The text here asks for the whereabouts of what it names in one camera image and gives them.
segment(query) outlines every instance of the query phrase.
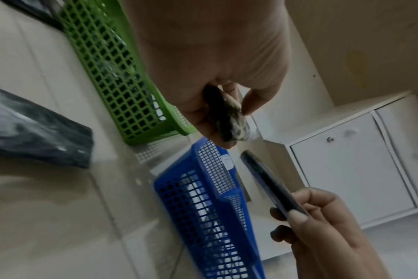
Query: white drawer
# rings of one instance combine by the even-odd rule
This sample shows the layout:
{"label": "white drawer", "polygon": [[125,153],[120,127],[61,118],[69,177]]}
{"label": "white drawer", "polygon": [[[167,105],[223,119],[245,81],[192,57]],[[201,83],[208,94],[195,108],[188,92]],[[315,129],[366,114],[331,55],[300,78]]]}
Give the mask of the white drawer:
{"label": "white drawer", "polygon": [[418,100],[409,96],[376,110],[418,194]]}
{"label": "white drawer", "polygon": [[338,194],[361,224],[415,207],[371,114],[291,148],[309,185]]}

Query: smartphone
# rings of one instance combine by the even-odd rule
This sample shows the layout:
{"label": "smartphone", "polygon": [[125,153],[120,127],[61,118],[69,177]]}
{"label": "smartphone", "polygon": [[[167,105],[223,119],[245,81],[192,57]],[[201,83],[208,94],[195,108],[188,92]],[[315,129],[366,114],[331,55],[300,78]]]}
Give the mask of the smartphone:
{"label": "smartphone", "polygon": [[241,154],[241,160],[284,217],[288,218],[288,212],[292,209],[308,214],[285,186],[278,181],[276,176],[252,152],[244,151]]}

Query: white label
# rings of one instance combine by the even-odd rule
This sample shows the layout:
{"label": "white label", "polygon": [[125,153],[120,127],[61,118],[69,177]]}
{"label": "white label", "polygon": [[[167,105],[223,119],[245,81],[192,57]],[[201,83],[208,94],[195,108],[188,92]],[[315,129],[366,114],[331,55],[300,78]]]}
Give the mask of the white label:
{"label": "white label", "polygon": [[235,167],[235,165],[234,165],[234,164],[233,164],[233,162],[232,162],[231,157],[230,157],[228,154],[221,155],[221,156],[220,156],[220,158],[221,158],[221,161],[222,161],[222,162],[223,162],[223,164],[224,164],[224,167],[225,167],[228,171],[230,171],[231,169],[233,169],[233,167]]}

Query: white cabinet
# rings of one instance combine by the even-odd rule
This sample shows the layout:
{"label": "white cabinet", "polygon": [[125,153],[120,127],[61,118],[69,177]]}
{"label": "white cabinet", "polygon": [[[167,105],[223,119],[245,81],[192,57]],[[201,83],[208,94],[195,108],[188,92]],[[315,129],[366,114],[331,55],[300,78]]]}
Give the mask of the white cabinet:
{"label": "white cabinet", "polygon": [[339,195],[359,223],[414,208],[371,114],[292,146],[311,187]]}
{"label": "white cabinet", "polygon": [[267,141],[289,189],[338,194],[364,228],[418,212],[418,101],[409,92],[335,107]]}

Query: plastic basket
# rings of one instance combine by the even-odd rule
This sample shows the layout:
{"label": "plastic basket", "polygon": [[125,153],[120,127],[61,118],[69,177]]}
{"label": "plastic basket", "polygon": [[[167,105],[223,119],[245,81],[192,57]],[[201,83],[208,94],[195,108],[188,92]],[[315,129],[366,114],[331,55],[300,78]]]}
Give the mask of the plastic basket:
{"label": "plastic basket", "polygon": [[127,144],[196,131],[147,76],[116,0],[68,0],[60,21]]}
{"label": "plastic basket", "polygon": [[205,278],[263,279],[246,200],[222,156],[202,138],[154,187]]}

